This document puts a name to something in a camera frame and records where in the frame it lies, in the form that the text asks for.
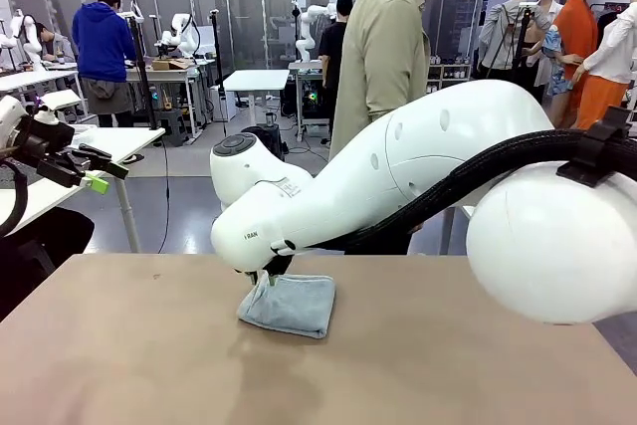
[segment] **gray floor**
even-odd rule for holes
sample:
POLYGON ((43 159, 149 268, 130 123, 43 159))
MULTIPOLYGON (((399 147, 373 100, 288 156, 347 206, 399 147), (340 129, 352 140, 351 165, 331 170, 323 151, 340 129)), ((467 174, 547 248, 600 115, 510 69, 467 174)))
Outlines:
MULTIPOLYGON (((312 152, 291 154, 287 161, 317 174, 325 165, 328 149, 320 138, 308 137, 308 143, 297 143, 294 122, 279 118, 282 137, 290 148, 312 152)), ((226 130, 228 134, 249 125, 248 113, 241 110, 226 130)), ((223 125, 209 125, 197 141, 181 148, 167 147, 170 182, 170 222, 163 253, 201 254, 214 252, 210 244, 210 228, 220 214, 219 199, 210 179, 210 148, 224 137, 223 125)), ((135 214, 143 252, 159 251, 166 224, 166 169, 162 148, 150 146, 143 151, 146 159, 131 169, 126 180, 130 202, 135 214)), ((82 191, 66 201, 63 207, 80 211, 96 223, 96 231, 88 253, 126 253, 128 243, 123 229, 119 203, 114 188, 105 196, 82 191)), ((410 254, 437 255, 441 237, 442 215, 425 223, 414 235, 410 254)), ((466 255, 465 238, 468 220, 457 212, 450 254, 466 255)), ((624 361, 637 373, 637 314, 620 316, 600 322, 599 330, 624 361)))

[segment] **person in black shirt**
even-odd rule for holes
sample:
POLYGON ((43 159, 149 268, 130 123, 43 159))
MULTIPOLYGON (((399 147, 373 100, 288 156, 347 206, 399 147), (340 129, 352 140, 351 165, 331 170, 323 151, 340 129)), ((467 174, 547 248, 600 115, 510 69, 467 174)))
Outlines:
POLYGON ((318 48, 318 55, 322 61, 323 105, 329 113, 329 135, 333 129, 336 112, 342 41, 345 36, 347 19, 349 19, 353 6, 353 0, 338 0, 336 2, 336 22, 323 31, 318 48))

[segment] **towel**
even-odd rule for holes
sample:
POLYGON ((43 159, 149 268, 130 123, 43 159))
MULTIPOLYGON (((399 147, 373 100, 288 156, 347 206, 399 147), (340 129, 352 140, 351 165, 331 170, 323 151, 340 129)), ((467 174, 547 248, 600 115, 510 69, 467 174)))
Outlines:
POLYGON ((237 316, 269 330, 324 338, 335 289, 334 280, 327 276, 284 275, 271 286, 264 273, 241 302, 237 316))

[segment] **orange pants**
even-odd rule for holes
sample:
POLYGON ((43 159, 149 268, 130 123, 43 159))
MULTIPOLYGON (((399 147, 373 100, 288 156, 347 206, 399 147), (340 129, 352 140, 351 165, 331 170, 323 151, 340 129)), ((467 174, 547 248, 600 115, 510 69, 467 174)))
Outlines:
POLYGON ((618 84, 601 77, 589 76, 579 104, 576 128, 589 129, 604 118, 610 106, 621 106, 628 84, 618 84))

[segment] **black bracket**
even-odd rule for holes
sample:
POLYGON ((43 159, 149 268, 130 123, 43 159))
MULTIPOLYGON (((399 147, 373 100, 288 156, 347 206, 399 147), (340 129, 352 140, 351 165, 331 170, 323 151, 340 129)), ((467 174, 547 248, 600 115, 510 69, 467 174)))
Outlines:
POLYGON ((590 188, 596 187, 611 171, 599 165, 606 143, 611 138, 627 138, 631 111, 612 106, 604 118, 584 133, 575 156, 557 169, 557 176, 572 179, 590 188))

